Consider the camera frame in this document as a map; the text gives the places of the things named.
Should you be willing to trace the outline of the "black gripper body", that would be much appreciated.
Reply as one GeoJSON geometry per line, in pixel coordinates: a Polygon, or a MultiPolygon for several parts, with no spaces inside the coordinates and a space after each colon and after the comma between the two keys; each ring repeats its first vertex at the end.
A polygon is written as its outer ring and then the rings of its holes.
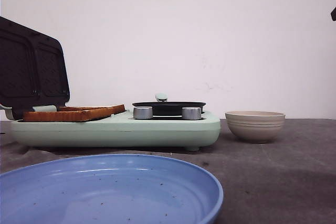
{"type": "Polygon", "coordinates": [[[331,12],[331,18],[332,18],[333,21],[336,21],[336,7],[331,12]]]}

